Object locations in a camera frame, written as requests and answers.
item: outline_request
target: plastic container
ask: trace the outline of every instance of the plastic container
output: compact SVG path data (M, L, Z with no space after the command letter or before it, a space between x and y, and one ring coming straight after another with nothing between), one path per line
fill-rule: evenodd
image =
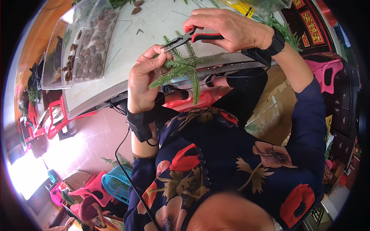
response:
M103 71L95 75L83 76L82 73L77 71L76 64L78 64L79 60L80 64L78 67L80 67L82 61L84 61L83 58L85 58L84 56L77 55L80 50L93 45L86 42L83 43L83 39L85 38L86 41L90 34L90 19L97 18L99 12L105 12L105 10L108 17L110 16L112 19L107 25L108 29L104 37L106 41L104 49L100 47L102 51L98 60L99 64L102 64L101 69L103 70L108 43L117 20L117 14L108 0L82 0L67 11L57 21L54 27L47 47L41 79L41 88L43 90L66 89L71 88L74 83L103 78Z
M290 8L292 5L292 0L220 0L220 1L231 7L233 5L239 6L240 8L247 12L250 12L249 6L251 6L254 12L260 15L261 17L266 17L284 8Z
M82 30L73 78L75 83L101 79L117 13L108 0L97 0Z

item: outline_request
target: teal plastic basket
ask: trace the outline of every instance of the teal plastic basket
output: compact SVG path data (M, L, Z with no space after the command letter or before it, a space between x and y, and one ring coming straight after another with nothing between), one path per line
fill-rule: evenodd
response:
M131 177L132 168L126 165L123 165L123 168ZM116 166L112 171L104 174L101 178L101 183L114 198L126 204L130 203L128 199L130 181L127 179L120 166Z

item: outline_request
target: white table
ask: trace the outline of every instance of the white table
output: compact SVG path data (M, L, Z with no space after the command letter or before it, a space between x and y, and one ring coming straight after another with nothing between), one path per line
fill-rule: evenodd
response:
M213 7L208 0L203 0L202 7ZM219 3L222 8L231 9ZM112 32L105 64L104 79L78 83L70 89L63 90L68 119L105 102L106 100L127 90L127 80L130 69L136 59L153 44L163 44L163 36L170 39L176 37L175 31L183 33L182 24L198 7L192 1L186 5L182 0L146 1L138 14L131 15L133 5L126 4L117 10L118 20ZM193 43L198 57L204 57L222 52L224 49L200 41ZM179 51L186 56L185 47ZM241 53L225 54L214 64L253 61ZM254 67L264 65L257 63Z

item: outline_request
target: floral blouse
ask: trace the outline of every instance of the floral blouse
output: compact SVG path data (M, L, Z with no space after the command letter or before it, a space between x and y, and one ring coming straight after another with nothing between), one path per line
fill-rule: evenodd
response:
M160 132L155 157L135 156L132 181L161 230L186 230L199 205L224 190L267 211L284 230L295 229L323 198L325 105L319 83L301 93L286 146L263 142L237 128L218 108L192 108ZM125 230L155 231L143 204L129 189Z

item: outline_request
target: yellow label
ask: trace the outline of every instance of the yellow label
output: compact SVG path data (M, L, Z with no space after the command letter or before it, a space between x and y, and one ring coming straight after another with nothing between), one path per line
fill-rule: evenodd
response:
M230 5L230 7L236 9L237 11L244 14L248 18L252 18L253 13L255 11L251 6L242 1L238 1L237 4Z

